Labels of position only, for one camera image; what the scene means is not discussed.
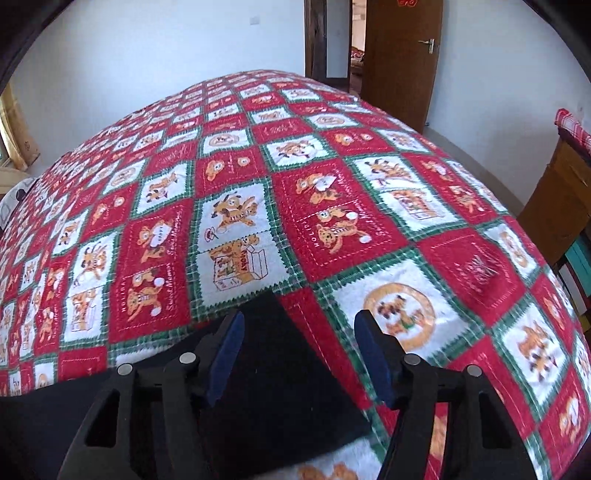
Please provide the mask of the black pants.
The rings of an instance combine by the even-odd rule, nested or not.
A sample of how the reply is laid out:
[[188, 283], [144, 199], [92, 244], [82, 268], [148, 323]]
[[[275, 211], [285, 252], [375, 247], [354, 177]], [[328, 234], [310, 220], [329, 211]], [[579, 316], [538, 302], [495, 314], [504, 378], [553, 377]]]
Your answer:
[[[233, 310], [245, 317], [245, 337], [221, 400], [202, 421], [213, 479], [249, 479], [335, 451], [369, 433], [365, 415], [276, 296], [263, 293]], [[193, 350], [228, 313], [153, 357], [124, 364], [158, 366]], [[118, 367], [3, 399], [2, 477], [61, 479], [60, 468], [82, 421]]]

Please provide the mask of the red christmas patchwork bedspread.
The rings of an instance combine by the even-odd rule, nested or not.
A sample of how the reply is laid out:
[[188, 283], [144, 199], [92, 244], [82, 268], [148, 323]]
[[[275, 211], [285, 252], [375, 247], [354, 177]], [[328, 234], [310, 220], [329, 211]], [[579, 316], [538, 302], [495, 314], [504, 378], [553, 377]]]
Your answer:
[[1, 402], [153, 357], [263, 293], [370, 431], [252, 478], [379, 474], [397, 414], [362, 310], [434, 366], [480, 366], [535, 478], [588, 476], [589, 347], [534, 243], [413, 128], [276, 70], [150, 104], [36, 179], [1, 232]]

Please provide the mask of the brown wooden cabinet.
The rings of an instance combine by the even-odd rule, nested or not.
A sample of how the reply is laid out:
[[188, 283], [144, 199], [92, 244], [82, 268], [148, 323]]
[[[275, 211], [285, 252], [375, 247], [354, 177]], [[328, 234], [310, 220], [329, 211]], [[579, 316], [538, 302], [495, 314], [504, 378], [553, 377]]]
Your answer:
[[556, 264], [590, 222], [590, 163], [560, 138], [517, 221], [549, 265]]

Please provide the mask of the white patterned pillow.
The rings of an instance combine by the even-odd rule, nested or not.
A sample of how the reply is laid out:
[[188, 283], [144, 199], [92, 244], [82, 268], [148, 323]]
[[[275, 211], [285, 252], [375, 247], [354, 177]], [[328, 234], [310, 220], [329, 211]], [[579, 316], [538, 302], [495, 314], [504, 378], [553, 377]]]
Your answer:
[[13, 186], [1, 199], [0, 203], [0, 228], [1, 232], [6, 230], [8, 222], [24, 200], [32, 186], [35, 184], [36, 178], [25, 178]]

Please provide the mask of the red checked cloth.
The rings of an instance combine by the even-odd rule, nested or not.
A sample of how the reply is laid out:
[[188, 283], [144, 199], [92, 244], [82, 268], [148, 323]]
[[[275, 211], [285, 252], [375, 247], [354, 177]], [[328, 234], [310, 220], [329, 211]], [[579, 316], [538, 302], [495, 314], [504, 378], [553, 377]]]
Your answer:
[[565, 108], [559, 109], [556, 113], [554, 123], [558, 127], [558, 130], [565, 132], [567, 139], [571, 140], [577, 147], [586, 153], [591, 152], [590, 133], [569, 110]]

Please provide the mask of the brown wooden door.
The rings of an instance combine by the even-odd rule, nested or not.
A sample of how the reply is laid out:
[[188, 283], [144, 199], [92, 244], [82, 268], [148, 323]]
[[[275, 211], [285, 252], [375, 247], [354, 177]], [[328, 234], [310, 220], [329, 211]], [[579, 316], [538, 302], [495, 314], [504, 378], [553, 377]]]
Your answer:
[[[433, 95], [444, 6], [443, 0], [367, 1], [361, 97], [418, 132]], [[419, 43], [431, 38], [433, 55]]]

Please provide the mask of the dark wooden door frame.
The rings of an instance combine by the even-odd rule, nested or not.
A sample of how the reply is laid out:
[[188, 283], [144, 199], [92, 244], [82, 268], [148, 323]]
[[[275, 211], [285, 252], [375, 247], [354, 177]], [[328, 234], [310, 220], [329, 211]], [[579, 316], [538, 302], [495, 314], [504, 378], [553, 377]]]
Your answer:
[[360, 96], [366, 1], [304, 1], [305, 76]]

